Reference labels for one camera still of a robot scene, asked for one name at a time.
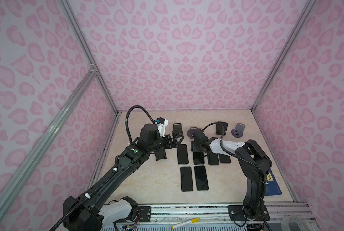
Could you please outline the black phone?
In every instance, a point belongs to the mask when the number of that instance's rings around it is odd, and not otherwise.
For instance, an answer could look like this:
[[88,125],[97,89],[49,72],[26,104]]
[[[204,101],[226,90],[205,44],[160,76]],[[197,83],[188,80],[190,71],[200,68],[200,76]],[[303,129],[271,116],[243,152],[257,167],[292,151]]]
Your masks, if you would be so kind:
[[196,179],[196,188],[198,191],[207,191],[209,190],[208,185],[208,178],[207,178],[207,172],[206,167],[201,166],[194,166],[195,171],[195,179]]
[[177,148],[177,161],[179,165],[185,165],[189,163],[188,150],[186,144],[181,144]]
[[209,164],[209,165],[211,165],[211,166],[217,166],[217,165],[220,164],[218,154],[214,154],[214,153],[207,154],[207,157],[208,157],[208,164]]
[[194,187],[193,187],[191,167],[181,167],[180,176],[181,176],[181,191],[192,192],[194,190]]
[[203,152],[193,152],[194,165],[204,165],[205,157]]

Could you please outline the corner aluminium post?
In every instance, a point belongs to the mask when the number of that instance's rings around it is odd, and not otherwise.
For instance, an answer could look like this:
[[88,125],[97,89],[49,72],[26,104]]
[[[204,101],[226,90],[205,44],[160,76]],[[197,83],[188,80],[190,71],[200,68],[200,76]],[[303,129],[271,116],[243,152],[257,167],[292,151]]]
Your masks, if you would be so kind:
[[79,43],[79,46],[81,47],[85,58],[87,59],[89,65],[91,66],[92,70],[95,72],[96,79],[98,80],[101,90],[105,94],[105,99],[107,100],[108,104],[110,105],[113,113],[117,115],[119,112],[117,108],[115,107],[114,101],[110,95],[110,92],[105,84],[105,81],[103,79],[103,76],[98,68],[98,65],[96,64],[94,60],[94,56],[90,51],[90,47],[86,41],[86,38],[81,30],[81,27],[79,25],[79,22],[73,12],[73,9],[70,5],[70,2],[67,0],[59,0],[57,1],[62,8],[62,11],[67,18],[69,22],[69,26],[71,27],[72,31],[74,32],[74,35]]
[[286,59],[286,56],[289,54],[289,52],[290,52],[293,44],[295,43],[298,35],[300,34],[303,27],[307,23],[307,20],[310,17],[310,15],[312,14],[312,11],[314,10],[316,4],[317,4],[316,0],[306,1],[306,4],[305,4],[302,12],[300,13],[300,16],[298,17],[293,29],[291,30],[288,38],[286,39],[285,44],[284,44],[281,52],[279,53],[278,58],[276,59],[276,61],[274,63],[274,66],[272,67],[271,71],[269,72],[269,75],[268,75],[267,79],[265,80],[265,82],[264,82],[264,84],[263,84],[263,86],[262,86],[262,88],[258,94],[258,97],[254,102],[254,105],[251,108],[252,113],[255,113],[255,111],[259,108],[259,104],[263,100],[266,91],[269,89],[271,82],[275,78],[275,76],[276,76],[278,70],[280,69],[282,63]]

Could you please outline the back right round stand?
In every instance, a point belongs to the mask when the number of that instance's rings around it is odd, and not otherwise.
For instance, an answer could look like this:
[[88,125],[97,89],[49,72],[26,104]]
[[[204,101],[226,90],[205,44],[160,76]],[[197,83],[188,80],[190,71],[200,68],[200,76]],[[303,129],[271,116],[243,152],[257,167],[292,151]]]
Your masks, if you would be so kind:
[[193,133],[195,133],[197,130],[199,130],[199,128],[197,127],[191,127],[188,131],[187,131],[187,135],[190,139],[193,139]]

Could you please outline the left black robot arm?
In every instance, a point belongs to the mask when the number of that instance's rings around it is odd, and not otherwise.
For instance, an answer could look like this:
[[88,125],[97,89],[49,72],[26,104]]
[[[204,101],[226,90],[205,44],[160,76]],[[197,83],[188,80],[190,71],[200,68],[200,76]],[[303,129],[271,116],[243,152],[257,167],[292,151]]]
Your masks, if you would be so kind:
[[57,221],[52,231],[60,225],[69,231],[99,231],[105,217],[100,214],[103,205],[115,190],[131,174],[150,158],[151,153],[177,148],[184,139],[181,128],[174,125],[172,134],[160,134],[162,124],[146,124],[140,136],[130,143],[115,158],[115,163],[97,183],[77,198],[70,196],[63,204],[63,217]]

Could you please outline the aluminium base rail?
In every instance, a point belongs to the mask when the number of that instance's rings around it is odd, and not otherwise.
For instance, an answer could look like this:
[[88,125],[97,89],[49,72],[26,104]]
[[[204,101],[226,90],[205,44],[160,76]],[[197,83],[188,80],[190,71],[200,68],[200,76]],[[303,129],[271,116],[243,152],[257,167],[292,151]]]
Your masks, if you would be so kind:
[[[102,207],[100,231],[318,231],[314,214],[305,203],[270,202],[255,220],[243,216],[242,205],[146,204],[112,201]],[[176,230],[171,226],[189,219],[199,222]]]

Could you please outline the diagonal aluminium frame bar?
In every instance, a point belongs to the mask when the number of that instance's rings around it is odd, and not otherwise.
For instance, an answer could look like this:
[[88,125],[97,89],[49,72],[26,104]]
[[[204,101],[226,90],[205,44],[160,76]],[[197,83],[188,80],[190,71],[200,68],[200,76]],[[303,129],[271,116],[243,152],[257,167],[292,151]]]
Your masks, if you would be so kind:
[[56,136],[66,123],[67,119],[70,117],[71,113],[95,77],[96,71],[90,71],[86,75],[84,80],[79,84],[77,89],[63,105],[62,109],[54,118],[44,135],[39,139],[35,147],[28,154],[25,161],[15,172],[4,190],[0,193],[0,222],[12,206],[16,197],[19,195],[31,174],[38,166],[43,155],[46,154],[52,142],[55,140]]

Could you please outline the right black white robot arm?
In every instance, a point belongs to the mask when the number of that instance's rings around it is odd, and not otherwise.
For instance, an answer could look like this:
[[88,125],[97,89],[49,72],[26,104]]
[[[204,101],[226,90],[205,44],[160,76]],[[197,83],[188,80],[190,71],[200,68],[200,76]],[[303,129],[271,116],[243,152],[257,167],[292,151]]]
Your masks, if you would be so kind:
[[271,159],[255,140],[245,142],[224,141],[221,138],[208,138],[194,134],[198,150],[207,154],[221,154],[238,160],[247,178],[247,191],[243,200],[243,216],[255,220],[264,213],[264,197],[267,188],[267,175],[273,165]]

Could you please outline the back left round stand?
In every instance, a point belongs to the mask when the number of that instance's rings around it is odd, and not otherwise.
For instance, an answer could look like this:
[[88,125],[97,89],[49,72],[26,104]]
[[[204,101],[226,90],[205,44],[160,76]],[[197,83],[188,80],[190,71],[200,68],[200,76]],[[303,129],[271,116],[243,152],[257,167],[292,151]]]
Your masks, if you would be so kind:
[[172,130],[173,137],[183,137],[183,130],[181,123],[174,123]]

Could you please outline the white yellow marker pen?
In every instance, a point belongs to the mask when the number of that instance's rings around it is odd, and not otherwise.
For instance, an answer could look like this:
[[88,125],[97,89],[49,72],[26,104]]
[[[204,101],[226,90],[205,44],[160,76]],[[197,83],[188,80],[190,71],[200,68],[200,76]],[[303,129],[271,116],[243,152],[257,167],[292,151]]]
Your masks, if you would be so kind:
[[178,224],[174,224],[171,226],[171,229],[176,230],[177,228],[180,228],[180,227],[183,227],[186,225],[190,225],[190,224],[194,224],[196,222],[199,222],[199,218],[193,218],[193,219],[189,219],[187,221],[180,222]]

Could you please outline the black folding phone stand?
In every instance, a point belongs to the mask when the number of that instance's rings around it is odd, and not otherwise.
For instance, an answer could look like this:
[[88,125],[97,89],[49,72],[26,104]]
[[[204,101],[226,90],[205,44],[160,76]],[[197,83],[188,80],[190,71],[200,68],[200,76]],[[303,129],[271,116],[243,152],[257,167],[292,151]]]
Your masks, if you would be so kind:
[[215,133],[216,135],[226,135],[226,131],[228,128],[227,122],[218,121],[215,125]]

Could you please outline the blue book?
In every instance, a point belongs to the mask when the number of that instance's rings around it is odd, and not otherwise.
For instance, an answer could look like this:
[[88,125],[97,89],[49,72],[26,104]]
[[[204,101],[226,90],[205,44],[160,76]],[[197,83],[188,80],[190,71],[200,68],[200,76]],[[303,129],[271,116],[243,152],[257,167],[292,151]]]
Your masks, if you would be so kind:
[[267,175],[267,187],[265,196],[277,196],[282,195],[282,191],[278,185],[278,182],[270,169],[270,172]]

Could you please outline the left corner aluminium post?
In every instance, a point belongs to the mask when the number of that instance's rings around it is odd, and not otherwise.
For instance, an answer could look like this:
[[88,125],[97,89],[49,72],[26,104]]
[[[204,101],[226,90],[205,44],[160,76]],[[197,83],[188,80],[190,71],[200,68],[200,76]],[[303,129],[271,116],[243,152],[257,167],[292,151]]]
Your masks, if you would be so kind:
[[73,12],[73,9],[70,5],[70,2],[67,0],[59,0],[57,1],[62,8],[62,11],[67,18],[69,22],[69,26],[71,27],[72,31],[74,32],[74,35],[79,43],[79,46],[81,47],[85,58],[87,59],[89,65],[91,66],[92,70],[95,72],[96,79],[98,80],[101,90],[105,94],[105,99],[107,100],[108,104],[110,105],[113,113],[117,115],[119,112],[117,108],[115,107],[114,101],[110,95],[110,92],[105,84],[105,81],[103,79],[103,76],[98,68],[98,65],[96,64],[94,60],[94,56],[90,51],[90,47],[86,41],[86,38],[81,30],[81,27],[79,25],[79,22]]

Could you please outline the purple phone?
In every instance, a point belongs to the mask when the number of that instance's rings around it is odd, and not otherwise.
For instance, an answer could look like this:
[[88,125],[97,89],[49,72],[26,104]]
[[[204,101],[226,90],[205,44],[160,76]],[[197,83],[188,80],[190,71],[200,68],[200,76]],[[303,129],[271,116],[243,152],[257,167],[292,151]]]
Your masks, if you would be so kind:
[[218,154],[218,156],[219,156],[219,161],[222,164],[230,164],[232,162],[230,156],[227,156],[224,154]]

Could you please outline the grey round phone stand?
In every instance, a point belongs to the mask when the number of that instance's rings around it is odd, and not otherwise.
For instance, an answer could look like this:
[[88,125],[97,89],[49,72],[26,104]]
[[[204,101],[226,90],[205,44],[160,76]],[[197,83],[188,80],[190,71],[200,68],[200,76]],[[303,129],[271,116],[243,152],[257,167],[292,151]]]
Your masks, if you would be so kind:
[[231,134],[235,137],[235,138],[242,138],[244,135],[244,130],[246,128],[245,124],[242,123],[237,123],[235,128],[233,130],[231,130]]

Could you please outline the right corner aluminium post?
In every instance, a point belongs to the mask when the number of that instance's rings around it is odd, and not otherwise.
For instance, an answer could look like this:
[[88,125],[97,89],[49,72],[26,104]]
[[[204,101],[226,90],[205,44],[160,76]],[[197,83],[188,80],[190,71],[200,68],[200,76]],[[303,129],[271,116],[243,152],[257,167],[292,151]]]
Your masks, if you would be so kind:
[[291,30],[288,38],[286,39],[285,44],[284,44],[281,52],[279,53],[278,58],[276,59],[276,61],[274,63],[274,66],[272,67],[271,71],[269,72],[269,75],[268,75],[267,79],[265,80],[265,82],[264,82],[264,84],[263,84],[263,86],[262,86],[262,88],[258,94],[258,97],[254,102],[254,105],[251,108],[252,113],[255,113],[255,111],[259,108],[259,104],[263,100],[266,91],[269,89],[271,82],[275,78],[275,76],[276,76],[278,70],[280,69],[282,63],[286,59],[286,56],[289,54],[289,52],[290,52],[293,44],[295,43],[298,35],[300,34],[303,27],[307,23],[307,20],[310,17],[310,15],[312,14],[312,11],[314,10],[316,4],[317,4],[316,0],[306,1],[306,4],[305,4],[302,12],[300,13],[300,16],[298,17],[293,29]]

